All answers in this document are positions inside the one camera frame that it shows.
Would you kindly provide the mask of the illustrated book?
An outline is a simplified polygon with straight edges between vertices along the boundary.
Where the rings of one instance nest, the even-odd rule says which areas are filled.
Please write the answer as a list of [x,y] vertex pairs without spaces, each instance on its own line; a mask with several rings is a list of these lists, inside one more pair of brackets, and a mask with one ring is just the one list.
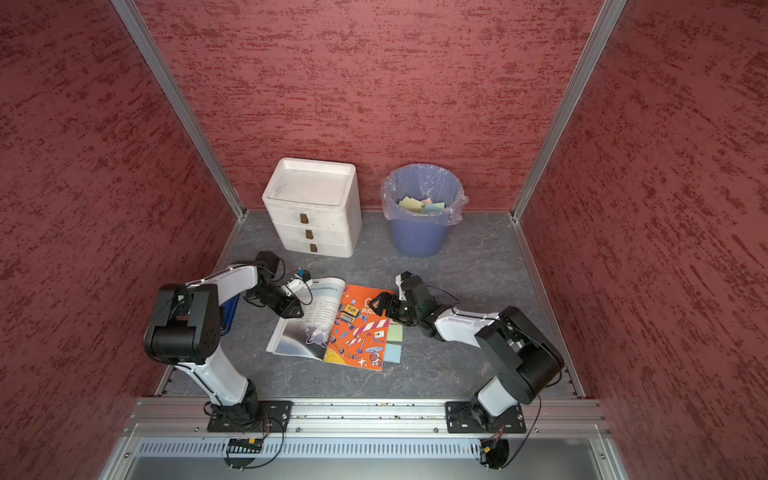
[[382,289],[351,285],[337,277],[312,279],[298,296],[301,318],[281,318],[266,351],[370,371],[384,364],[390,319],[368,306]]

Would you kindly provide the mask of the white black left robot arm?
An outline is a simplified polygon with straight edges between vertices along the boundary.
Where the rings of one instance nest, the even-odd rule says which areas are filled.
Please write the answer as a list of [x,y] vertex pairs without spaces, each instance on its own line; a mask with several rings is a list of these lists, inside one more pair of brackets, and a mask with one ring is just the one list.
[[220,339],[227,318],[243,300],[267,307],[282,319],[300,319],[312,303],[311,274],[287,272],[272,251],[252,261],[182,284],[166,284],[158,292],[145,332],[146,355],[186,373],[208,396],[203,413],[214,433],[285,430],[290,401],[258,399],[256,387],[224,353]]

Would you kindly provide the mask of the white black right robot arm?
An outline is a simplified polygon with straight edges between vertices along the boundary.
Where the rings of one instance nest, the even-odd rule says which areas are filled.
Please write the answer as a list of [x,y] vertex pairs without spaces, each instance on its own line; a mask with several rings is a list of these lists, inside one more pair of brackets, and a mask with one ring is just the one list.
[[449,427],[489,432],[505,414],[530,404],[556,384],[565,368],[561,353],[516,307],[495,313],[473,313],[439,303],[423,280],[408,271],[396,277],[397,292],[384,292],[369,302],[379,316],[419,328],[425,336],[478,348],[494,376],[460,407],[446,409]]

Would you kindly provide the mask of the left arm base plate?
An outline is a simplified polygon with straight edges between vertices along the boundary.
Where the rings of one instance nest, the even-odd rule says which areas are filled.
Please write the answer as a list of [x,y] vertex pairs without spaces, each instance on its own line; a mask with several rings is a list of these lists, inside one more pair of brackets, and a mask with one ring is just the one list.
[[218,406],[208,401],[203,412],[209,418],[208,432],[266,434],[286,430],[293,406],[294,403],[287,400],[261,401],[257,406]]

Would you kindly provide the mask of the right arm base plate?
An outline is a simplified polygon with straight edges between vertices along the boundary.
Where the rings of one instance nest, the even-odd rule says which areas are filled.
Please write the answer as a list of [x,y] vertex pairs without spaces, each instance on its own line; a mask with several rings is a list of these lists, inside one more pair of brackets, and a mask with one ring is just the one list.
[[479,404],[448,401],[444,404],[448,432],[451,434],[525,433],[526,424],[519,405],[498,416],[486,413]]

